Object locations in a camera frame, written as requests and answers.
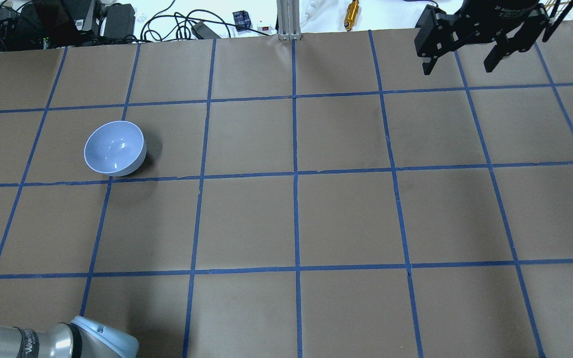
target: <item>bowl rim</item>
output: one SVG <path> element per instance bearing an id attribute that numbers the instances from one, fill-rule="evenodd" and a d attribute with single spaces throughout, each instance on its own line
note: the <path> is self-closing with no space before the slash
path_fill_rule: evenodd
<path id="1" fill-rule="evenodd" d="M 96 134 L 96 132 L 100 131 L 100 130 L 101 130 L 103 127 L 105 127 L 106 125 L 110 125 L 110 124 L 117 123 L 117 122 L 118 122 L 118 123 L 121 123 L 121 122 L 123 122 L 123 123 L 129 123 L 129 124 L 132 125 L 134 128 L 136 128 L 136 130 L 138 131 L 138 133 L 141 135 L 141 142 L 143 143 L 143 145 L 141 145 L 141 151 L 143 150 L 143 147 L 145 146 L 145 136 L 143 136 L 143 131 L 141 131 L 141 129 L 138 127 L 138 125 L 136 125 L 136 124 L 130 122 L 129 120 L 113 120 L 113 121 L 111 121 L 111 122 L 105 123 L 105 124 L 102 125 L 101 127 L 98 127 L 97 129 L 95 129 L 94 132 L 92 132 L 92 133 L 90 134 L 90 136 L 89 136 L 88 139 L 86 140 L 86 145 L 84 145 L 84 160 L 86 161 L 86 165 L 87 165 L 91 170 L 94 170 L 94 172 L 97 172 L 97 173 L 100 173 L 100 174 L 105 174 L 105 175 L 111 175 L 111 174 L 114 174 L 114 173 L 118 173 L 118 172 L 120 172 L 120 171 L 122 171 L 122 170 L 125 170 L 125 169 L 128 168 L 130 165 L 133 165 L 134 162 L 135 162 L 135 161 L 138 159 L 138 157 L 139 157 L 139 156 L 136 156 L 136 157 L 134 158 L 134 160 L 133 160 L 131 163 L 129 163 L 128 165 L 125 165 L 125 166 L 123 166 L 122 168 L 118 168 L 118 169 L 113 170 L 113 171 L 111 171 L 111 172 L 103 172 L 102 170 L 97 170 L 97 169 L 95 169 L 92 165 L 89 164 L 89 162 L 88 162 L 88 160 L 87 160 L 86 152 L 87 152 L 87 147 L 88 147 L 88 144 L 89 144 L 89 142 L 90 142 L 90 139 L 94 136 L 94 134 Z"/>

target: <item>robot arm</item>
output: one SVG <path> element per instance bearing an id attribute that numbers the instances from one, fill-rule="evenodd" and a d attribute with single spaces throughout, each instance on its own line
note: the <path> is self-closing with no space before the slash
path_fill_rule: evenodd
<path id="1" fill-rule="evenodd" d="M 573 7 L 573 0 L 554 22 L 538 2 L 464 0 L 455 14 L 446 14 L 438 7 L 427 5 L 417 22 L 416 27 L 420 30 L 414 39 L 417 55 L 424 59 L 423 73 L 429 75 L 439 57 L 464 45 L 495 42 L 483 62 L 485 70 L 492 72 L 505 57 L 516 51 L 530 50 L 543 31 L 543 42 L 548 41 Z M 555 16 L 559 3 L 557 0 L 551 17 Z M 515 29 L 518 29 L 516 34 L 508 37 Z"/>

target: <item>gold cylinder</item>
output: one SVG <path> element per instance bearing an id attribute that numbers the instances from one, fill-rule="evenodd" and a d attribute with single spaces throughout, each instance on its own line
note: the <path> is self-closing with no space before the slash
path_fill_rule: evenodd
<path id="1" fill-rule="evenodd" d="M 353 0 L 348 4 L 348 9 L 346 9 L 346 18 L 344 18 L 344 29 L 350 31 L 355 25 L 355 18 L 357 18 L 357 12 L 360 10 L 359 6 L 360 0 Z"/>

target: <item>bowl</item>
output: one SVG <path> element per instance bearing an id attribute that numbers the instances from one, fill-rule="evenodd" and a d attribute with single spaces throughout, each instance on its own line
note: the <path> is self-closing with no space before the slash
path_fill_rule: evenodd
<path id="1" fill-rule="evenodd" d="M 84 147 L 84 159 L 94 172 L 122 177 L 141 166 L 146 152 L 141 129 L 127 120 L 117 120 L 93 132 Z"/>

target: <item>blue tape grid line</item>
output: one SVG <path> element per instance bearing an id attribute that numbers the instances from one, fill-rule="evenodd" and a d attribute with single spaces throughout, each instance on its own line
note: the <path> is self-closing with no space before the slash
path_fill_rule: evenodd
<path id="1" fill-rule="evenodd" d="M 473 119 L 475 120 L 475 126 L 479 134 L 479 140 L 481 147 L 483 149 L 483 154 L 487 163 L 487 171 L 489 172 L 490 179 L 492 181 L 492 186 L 494 187 L 494 192 L 496 195 L 496 202 L 498 202 L 498 208 L 501 213 L 501 218 L 503 220 L 503 226 L 505 227 L 505 235 L 512 251 L 512 260 L 514 260 L 514 267 L 516 268 L 516 275 L 519 279 L 519 285 L 521 286 L 521 293 L 523 294 L 523 301 L 525 303 L 525 309 L 527 310 L 528 318 L 530 319 L 530 326 L 532 326 L 532 334 L 534 335 L 534 342 L 536 343 L 537 350 L 539 351 L 539 358 L 545 358 L 545 353 L 543 351 L 543 344 L 541 344 L 541 337 L 539 336 L 539 329 L 536 326 L 536 321 L 534 319 L 534 313 L 532 312 L 532 305 L 530 304 L 530 297 L 527 293 L 527 288 L 525 287 L 525 279 L 523 278 L 523 272 L 521 272 L 521 265 L 519 263 L 519 258 L 516 253 L 516 247 L 514 246 L 514 240 L 512 239 L 512 231 L 510 230 L 510 225 L 507 222 L 507 214 L 505 213 L 505 208 L 503 206 L 503 200 L 501 199 L 501 193 L 496 183 L 496 176 L 494 173 L 494 165 L 490 160 L 489 152 L 487 151 L 487 145 L 483 137 L 483 131 L 480 126 L 479 118 L 477 116 L 477 111 L 475 109 L 475 103 L 473 102 L 473 96 L 468 89 L 468 81 L 466 80 L 466 73 L 464 73 L 464 68 L 461 64 L 459 58 L 459 53 L 455 51 L 455 59 L 457 60 L 457 66 L 459 67 L 459 73 L 461 74 L 461 79 L 464 82 L 464 88 L 466 88 L 466 96 L 468 96 L 468 103 L 470 104 L 470 111 L 473 114 Z"/>
<path id="2" fill-rule="evenodd" d="M 200 209 L 202 208 L 202 190 L 205 180 L 205 161 L 207 160 L 207 139 L 209 138 L 209 115 L 211 113 L 211 91 L 213 88 L 213 67 L 216 61 L 216 39 L 211 45 L 211 63 L 209 64 L 209 88 L 207 89 L 207 115 L 205 116 L 204 138 L 202 139 L 202 159 L 200 161 L 200 178 L 198 179 L 198 198 L 196 200 L 196 221 L 193 227 L 193 248 L 191 250 L 191 270 L 196 270 L 198 254 L 198 232 L 200 230 Z M 195 274 L 189 275 L 187 290 L 187 310 L 185 311 L 185 336 L 183 339 L 183 358 L 189 353 L 189 330 L 191 328 L 191 306 L 193 305 L 193 284 Z"/>
<path id="3" fill-rule="evenodd" d="M 543 69 L 545 70 L 545 74 L 548 76 L 548 80 L 550 80 L 550 86 L 552 87 L 552 91 L 554 91 L 554 96 L 557 98 L 557 102 L 559 102 L 559 106 L 561 108 L 561 111 L 563 111 L 563 116 L 566 119 L 567 126 L 569 127 L 573 135 L 572 120 L 569 114 L 567 113 L 567 109 L 563 104 L 563 100 L 561 100 L 561 96 L 559 95 L 559 90 L 557 89 L 557 84 L 554 83 L 554 80 L 552 79 L 552 75 L 550 73 L 550 69 L 548 69 L 548 64 L 545 63 L 545 59 L 543 57 L 543 53 L 541 52 L 541 48 L 539 48 L 539 45 L 537 43 L 534 43 L 534 48 L 536 49 L 537 54 L 539 54 L 539 59 L 541 59 L 541 64 L 543 64 Z"/>
<path id="4" fill-rule="evenodd" d="M 138 65 L 138 57 L 141 53 L 141 44 L 136 45 L 136 54 L 134 55 L 134 65 L 132 66 L 132 73 L 130 75 L 129 86 L 127 86 L 127 95 L 125 96 L 125 103 L 123 104 L 123 114 L 121 120 L 125 120 L 127 115 L 127 107 L 129 105 L 130 97 L 132 96 L 132 86 L 134 86 L 134 76 L 136 75 L 136 66 Z M 90 286 L 92 284 L 92 278 L 94 273 L 94 266 L 96 265 L 96 256 L 98 254 L 98 246 L 100 245 L 100 236 L 103 232 L 103 224 L 105 223 L 105 213 L 107 213 L 107 203 L 109 202 L 109 195 L 112 191 L 113 177 L 109 177 L 107 181 L 96 181 L 96 183 L 107 183 L 107 189 L 105 190 L 105 198 L 103 199 L 103 206 L 100 209 L 100 220 L 98 220 L 98 229 L 96 231 L 96 238 L 94 240 L 94 248 L 92 251 L 92 257 L 90 258 L 90 267 L 88 269 L 86 288 L 84 289 L 84 296 L 81 299 L 81 310 L 79 315 L 84 316 L 86 314 L 87 299 L 90 293 Z"/>
<path id="5" fill-rule="evenodd" d="M 54 78 L 54 83 L 52 84 L 52 88 L 50 89 L 50 96 L 48 97 L 48 102 L 43 110 L 43 116 L 41 116 L 41 122 L 39 123 L 39 127 L 37 129 L 37 134 L 34 136 L 34 142 L 32 143 L 32 149 L 30 150 L 30 155 L 28 156 L 28 161 L 25 164 L 25 169 L 23 170 L 23 175 L 21 177 L 21 182 L 19 183 L 18 189 L 16 191 L 16 197 L 14 197 L 14 202 L 12 205 L 12 209 L 10 209 L 10 215 L 8 217 L 6 223 L 6 229 L 4 229 L 4 234 L 1 238 L 0 242 L 0 258 L 1 254 L 4 250 L 4 246 L 6 245 L 6 238 L 10 231 L 10 225 L 12 224 L 12 220 L 14 217 L 14 211 L 16 211 L 16 206 L 19 204 L 19 198 L 21 197 L 21 192 L 23 190 L 23 184 L 25 183 L 25 179 L 28 176 L 28 171 L 30 170 L 30 163 L 32 163 L 32 157 L 34 156 L 34 150 L 37 148 L 37 143 L 39 141 L 39 136 L 41 136 L 41 129 L 43 129 L 43 124 L 45 123 L 46 116 L 48 115 L 48 108 L 50 108 L 50 103 L 52 102 L 52 97 L 54 97 L 54 91 L 57 88 L 57 83 L 59 82 L 59 76 L 61 75 L 61 71 L 63 70 L 63 64 L 66 61 L 66 55 L 68 54 L 68 49 L 64 48 L 63 55 L 61 57 L 61 63 L 59 63 L 59 69 L 57 70 L 57 74 Z"/>
<path id="6" fill-rule="evenodd" d="M 397 180 L 395 157 L 393 156 L 393 150 L 390 144 L 390 133 L 388 131 L 388 117 L 386 115 L 386 103 L 384 102 L 384 91 L 382 90 L 382 75 L 380 74 L 380 65 L 377 60 L 377 51 L 375 50 L 375 41 L 373 40 L 373 32 L 371 30 L 368 30 L 368 37 L 371 42 L 371 51 L 373 52 L 373 62 L 375 64 L 375 73 L 377 75 L 377 86 L 380 94 L 380 105 L 382 106 L 382 118 L 384 125 L 384 134 L 386 135 L 386 148 L 388 149 L 388 159 L 390 161 L 390 167 L 392 168 L 391 173 L 393 176 L 393 190 L 395 191 L 396 210 L 399 219 L 399 229 L 402 237 L 402 246 L 404 248 L 404 264 L 407 272 L 406 278 L 408 281 L 408 293 L 411 305 L 412 324 L 414 326 L 414 337 L 417 345 L 417 354 L 419 358 L 423 358 L 423 346 L 421 344 L 419 317 L 417 314 L 417 304 L 414 298 L 414 284 L 412 283 L 412 263 L 410 260 L 410 253 L 408 252 L 408 241 L 405 234 L 404 213 L 402 210 L 402 201 L 399 195 L 399 185 Z"/>
<path id="7" fill-rule="evenodd" d="M 519 260 L 523 265 L 569 265 L 573 259 L 537 259 Z M 413 263 L 413 269 L 422 268 L 472 268 L 472 267 L 510 267 L 514 261 L 463 261 L 452 263 Z M 252 272 L 296 272 L 323 271 L 323 270 L 364 270 L 364 269 L 403 269 L 407 270 L 405 263 L 402 264 L 373 264 L 373 265 L 325 265 L 325 266 L 300 266 L 300 267 L 256 267 L 256 268 L 232 268 L 232 269 L 178 269 L 178 270 L 141 270 L 141 271 L 115 271 L 94 272 L 94 277 L 142 277 L 142 276 L 187 276 L 191 274 L 233 274 Z M 21 273 L 0 274 L 0 279 L 24 279 L 24 278 L 87 278 L 88 272 L 51 272 L 51 273 Z"/>
<path id="8" fill-rule="evenodd" d="M 572 166 L 573 161 L 566 162 L 541 162 L 541 163 L 501 163 L 493 164 L 494 168 L 521 168 L 536 166 Z M 395 168 L 396 172 L 404 171 L 427 171 L 427 170 L 456 170 L 456 169 L 476 169 L 487 168 L 487 165 L 445 165 L 445 166 L 411 166 Z M 391 168 L 363 168 L 363 169 L 339 169 L 339 170 L 306 170 L 298 171 L 298 175 L 320 175 L 320 174 L 350 174 L 350 173 L 381 173 L 392 172 Z M 205 180 L 231 179 L 231 178 L 256 178 L 256 177 L 288 177 L 293 172 L 266 172 L 266 173 L 236 173 L 236 174 L 215 174 L 204 175 Z M 200 175 L 189 175 L 187 177 L 150 177 L 150 178 L 113 178 L 113 183 L 133 183 L 142 181 L 177 181 L 177 180 L 198 180 Z M 23 186 L 55 186 L 55 185 L 98 185 L 107 184 L 108 180 L 90 181 L 56 181 L 53 183 L 24 183 Z M 17 183 L 0 183 L 0 187 L 18 187 Z"/>
<path id="9" fill-rule="evenodd" d="M 554 87 L 573 87 L 573 82 L 564 84 L 554 84 Z M 529 89 L 529 88 L 551 88 L 551 84 L 537 84 L 537 85 L 507 85 L 507 86 L 477 86 L 467 88 L 473 90 L 500 90 L 500 89 Z M 439 92 L 439 91 L 464 91 L 466 88 L 440 88 L 440 89 L 405 89 L 405 90 L 384 90 L 384 94 L 394 93 L 425 93 L 425 92 Z M 354 95 L 376 95 L 379 91 L 353 91 L 346 93 L 312 93 L 312 94 L 296 94 L 296 98 L 319 98 L 319 97 L 345 97 Z M 273 99 L 291 99 L 294 95 L 273 95 L 265 97 L 241 97 L 241 98 L 220 98 L 210 99 L 210 102 L 240 102 L 246 100 L 273 100 Z M 191 104 L 191 103 L 207 103 L 206 99 L 193 99 L 193 100 L 165 100 L 161 102 L 135 102 L 130 103 L 129 107 L 139 106 L 164 106 L 167 104 Z M 66 107 L 52 107 L 48 111 L 68 111 L 73 109 L 94 109 L 94 108 L 123 108 L 124 104 L 96 104 L 91 106 L 66 106 Z M 25 109 L 2 109 L 0 113 L 19 113 L 19 112 L 41 112 L 44 108 L 25 108 Z"/>
<path id="10" fill-rule="evenodd" d="M 295 40 L 291 40 L 291 90 L 293 107 L 293 237 L 295 247 L 295 317 L 297 328 L 297 356 L 304 355 L 302 348 L 302 285 L 300 279 L 300 213 L 297 199 L 298 176 L 297 169 L 297 65 L 295 61 Z"/>

